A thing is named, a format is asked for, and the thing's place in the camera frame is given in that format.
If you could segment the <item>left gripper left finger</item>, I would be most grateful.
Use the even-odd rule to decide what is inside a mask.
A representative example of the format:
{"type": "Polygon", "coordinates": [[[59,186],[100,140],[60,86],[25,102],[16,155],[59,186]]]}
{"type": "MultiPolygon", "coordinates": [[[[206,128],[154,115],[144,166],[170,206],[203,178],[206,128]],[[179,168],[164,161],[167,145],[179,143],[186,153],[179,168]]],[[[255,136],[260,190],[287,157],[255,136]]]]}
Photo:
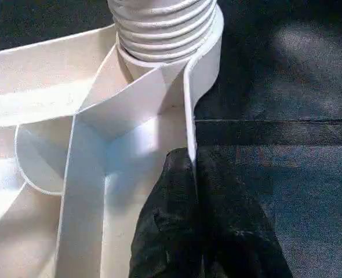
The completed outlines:
{"type": "Polygon", "coordinates": [[[129,277],[199,277],[199,217],[188,151],[170,151],[136,224],[129,277]]]}

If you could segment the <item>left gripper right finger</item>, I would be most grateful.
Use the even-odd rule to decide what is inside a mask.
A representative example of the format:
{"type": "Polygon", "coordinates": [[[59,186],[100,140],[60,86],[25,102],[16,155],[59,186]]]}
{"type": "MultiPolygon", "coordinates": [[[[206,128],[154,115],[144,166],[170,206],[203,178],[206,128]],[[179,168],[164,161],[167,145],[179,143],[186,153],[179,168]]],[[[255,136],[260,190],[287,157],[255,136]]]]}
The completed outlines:
{"type": "Polygon", "coordinates": [[[197,152],[206,277],[292,277],[271,223],[221,148],[197,152]]]}

